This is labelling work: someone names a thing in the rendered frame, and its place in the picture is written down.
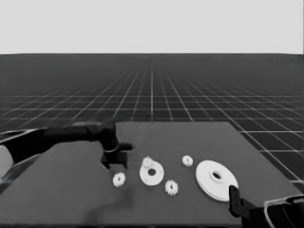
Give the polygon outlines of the large thick white disc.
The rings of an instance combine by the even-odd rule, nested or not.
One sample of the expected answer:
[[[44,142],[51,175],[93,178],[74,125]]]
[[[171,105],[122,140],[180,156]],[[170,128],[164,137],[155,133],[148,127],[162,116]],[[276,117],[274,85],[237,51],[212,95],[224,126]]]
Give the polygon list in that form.
[[[229,186],[238,187],[234,174],[223,164],[205,160],[196,167],[196,181],[202,191],[214,200],[227,202]]]

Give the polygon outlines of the white round carrier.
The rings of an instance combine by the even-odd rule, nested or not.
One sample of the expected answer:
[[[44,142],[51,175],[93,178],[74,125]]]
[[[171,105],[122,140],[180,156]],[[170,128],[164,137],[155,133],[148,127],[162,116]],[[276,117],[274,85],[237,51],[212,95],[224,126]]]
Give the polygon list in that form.
[[[150,170],[154,170],[155,174],[150,175]],[[164,169],[159,162],[153,161],[150,167],[144,167],[142,165],[139,174],[144,184],[148,186],[155,186],[162,182],[164,177]]]

